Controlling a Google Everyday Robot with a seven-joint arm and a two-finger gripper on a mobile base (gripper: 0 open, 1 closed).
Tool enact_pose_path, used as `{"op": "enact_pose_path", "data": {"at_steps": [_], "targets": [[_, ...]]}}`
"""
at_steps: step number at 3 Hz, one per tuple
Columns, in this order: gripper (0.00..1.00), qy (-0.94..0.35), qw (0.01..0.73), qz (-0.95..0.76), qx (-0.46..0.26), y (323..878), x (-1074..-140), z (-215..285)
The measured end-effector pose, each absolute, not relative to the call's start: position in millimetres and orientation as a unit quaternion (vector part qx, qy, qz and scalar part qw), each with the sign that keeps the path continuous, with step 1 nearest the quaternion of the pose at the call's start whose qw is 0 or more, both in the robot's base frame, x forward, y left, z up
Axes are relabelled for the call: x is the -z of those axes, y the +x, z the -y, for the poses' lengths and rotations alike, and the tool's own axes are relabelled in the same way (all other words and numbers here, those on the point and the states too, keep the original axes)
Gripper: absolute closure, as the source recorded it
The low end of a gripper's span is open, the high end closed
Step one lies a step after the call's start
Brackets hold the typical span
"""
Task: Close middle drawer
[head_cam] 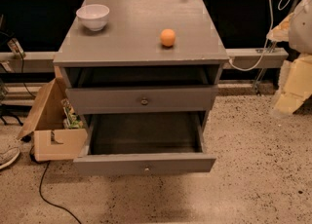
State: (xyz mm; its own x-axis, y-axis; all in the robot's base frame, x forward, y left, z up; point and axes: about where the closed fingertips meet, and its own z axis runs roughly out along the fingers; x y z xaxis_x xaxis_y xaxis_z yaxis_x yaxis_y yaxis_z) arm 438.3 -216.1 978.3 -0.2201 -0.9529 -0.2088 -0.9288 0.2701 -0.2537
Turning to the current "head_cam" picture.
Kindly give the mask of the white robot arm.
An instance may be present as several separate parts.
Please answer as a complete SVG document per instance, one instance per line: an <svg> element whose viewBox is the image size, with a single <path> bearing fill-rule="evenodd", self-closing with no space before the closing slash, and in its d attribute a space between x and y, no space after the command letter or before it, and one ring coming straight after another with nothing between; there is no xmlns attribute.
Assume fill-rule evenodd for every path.
<svg viewBox="0 0 312 224"><path fill-rule="evenodd" d="M267 38L299 52L293 62L284 61L273 99L275 114L291 115L312 95L312 0L301 0Z"/></svg>

